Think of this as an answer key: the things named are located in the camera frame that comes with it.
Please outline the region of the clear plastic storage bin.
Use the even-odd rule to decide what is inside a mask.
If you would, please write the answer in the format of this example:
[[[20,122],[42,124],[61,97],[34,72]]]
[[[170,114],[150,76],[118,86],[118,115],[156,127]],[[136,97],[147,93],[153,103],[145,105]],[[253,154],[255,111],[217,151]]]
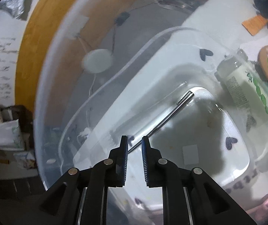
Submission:
[[[268,94],[252,36],[242,22],[268,19],[268,0],[75,0],[43,64],[35,106],[38,171],[50,188],[85,170],[195,96],[149,138],[164,159],[200,168],[245,211],[268,194],[268,129],[246,132],[217,66],[239,49]],[[109,188],[107,224],[163,224],[162,189],[145,183],[142,144],[128,154],[126,181]]]

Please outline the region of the white tote bag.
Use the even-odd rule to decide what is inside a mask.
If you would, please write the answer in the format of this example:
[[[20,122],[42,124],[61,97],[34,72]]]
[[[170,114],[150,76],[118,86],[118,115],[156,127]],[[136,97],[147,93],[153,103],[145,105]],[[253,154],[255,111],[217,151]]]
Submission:
[[[18,120],[0,123],[0,150],[23,151],[25,149]]]

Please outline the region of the silver metal pen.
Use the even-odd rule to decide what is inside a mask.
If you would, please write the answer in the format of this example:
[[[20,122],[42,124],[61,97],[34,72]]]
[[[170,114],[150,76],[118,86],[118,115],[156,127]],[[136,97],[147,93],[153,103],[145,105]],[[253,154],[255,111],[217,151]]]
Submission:
[[[168,111],[168,113],[164,113],[163,115],[151,121],[151,123],[147,124],[141,130],[139,130],[138,133],[133,136],[133,140],[131,142],[128,142],[128,145],[130,145],[130,143],[132,144],[132,146],[129,147],[128,153],[133,152],[141,145],[143,136],[151,137],[155,132],[163,127],[174,115],[176,115],[176,113],[180,111],[181,108],[183,108],[189,101],[191,101],[194,96],[195,94],[189,90],[175,104],[175,106],[170,111]]]

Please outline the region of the orange paper card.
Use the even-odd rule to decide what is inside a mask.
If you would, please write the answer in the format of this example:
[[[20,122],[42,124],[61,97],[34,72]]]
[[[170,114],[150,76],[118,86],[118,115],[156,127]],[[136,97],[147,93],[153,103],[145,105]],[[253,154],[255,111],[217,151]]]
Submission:
[[[252,35],[255,36],[268,23],[268,19],[262,15],[256,15],[242,22],[242,26]]]

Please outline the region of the clear glass bottle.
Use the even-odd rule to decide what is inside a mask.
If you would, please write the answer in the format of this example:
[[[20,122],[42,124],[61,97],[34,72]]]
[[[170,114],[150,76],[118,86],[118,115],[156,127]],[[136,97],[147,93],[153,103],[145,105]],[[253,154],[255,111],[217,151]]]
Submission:
[[[251,71],[243,50],[239,49],[220,62],[216,78],[228,90],[246,132],[260,127],[268,129],[268,94]]]

